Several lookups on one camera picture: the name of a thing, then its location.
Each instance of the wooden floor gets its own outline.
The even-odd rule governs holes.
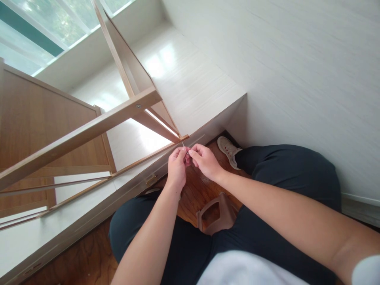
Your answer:
[[[208,146],[224,169],[242,176],[248,175],[242,170],[234,170],[227,157],[218,149],[217,143]],[[240,208],[241,203],[218,184],[207,179],[199,169],[188,167],[186,185],[179,202],[178,216],[196,226],[196,213],[209,201],[216,198],[221,191]],[[166,177],[153,187],[163,187]],[[209,211],[204,224],[210,223],[219,213]],[[110,284],[118,266],[112,255],[108,230],[111,218],[97,226],[92,232],[76,242],[72,247],[39,270],[24,285],[106,285]]]

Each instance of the white shirt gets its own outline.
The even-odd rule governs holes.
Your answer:
[[[198,281],[198,285],[206,284],[307,285],[282,267],[244,251],[217,254]],[[380,255],[359,262],[352,274],[352,285],[379,284]]]

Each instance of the shoe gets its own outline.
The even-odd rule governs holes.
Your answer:
[[[236,163],[235,155],[243,149],[234,146],[232,142],[230,142],[230,140],[226,137],[218,138],[218,147],[220,151],[228,157],[228,160],[230,161],[233,169],[240,170],[240,168],[238,168],[238,164]]]
[[[150,193],[153,193],[153,192],[156,192],[156,191],[160,191],[160,190],[161,190],[161,188],[153,188],[153,189],[150,189],[150,190],[146,191],[144,193],[144,195],[150,194]]]

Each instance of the finger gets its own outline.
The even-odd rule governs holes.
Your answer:
[[[186,166],[186,167],[189,167],[190,165],[191,165],[191,159],[188,158],[188,159],[186,159],[186,161],[185,161],[185,166]]]
[[[194,150],[189,150],[189,155],[193,159],[193,163],[196,167],[199,167],[199,162],[201,161],[201,156]]]
[[[185,156],[185,164],[186,164],[186,167],[190,166],[191,164],[191,159],[189,155]]]
[[[202,156],[203,153],[208,150],[207,147],[201,144],[195,144],[191,149],[199,153],[200,156]]]
[[[171,155],[169,156],[169,160],[174,161],[174,160],[178,157],[179,153],[181,152],[181,149],[182,149],[182,147],[178,147],[178,148],[176,148],[176,149],[171,153]]]
[[[196,168],[199,168],[199,165],[198,165],[198,163],[197,163],[195,160],[193,160],[193,164],[194,164],[194,166],[195,166]]]
[[[184,146],[184,147],[180,150],[180,152],[179,152],[179,154],[178,154],[178,156],[177,156],[177,159],[183,161],[183,159],[185,158],[185,155],[186,155],[186,147]]]

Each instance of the leg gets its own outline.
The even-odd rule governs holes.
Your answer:
[[[118,263],[144,224],[160,192],[133,198],[114,214],[109,236]],[[211,237],[177,216],[161,284],[196,284],[208,265],[210,249]]]
[[[340,187],[335,167],[322,155],[291,146],[254,146],[235,156],[237,166],[257,181],[295,191],[340,211]],[[291,245],[243,206],[234,226],[213,236],[218,252],[248,251],[283,267],[310,284],[335,284],[335,275]]]

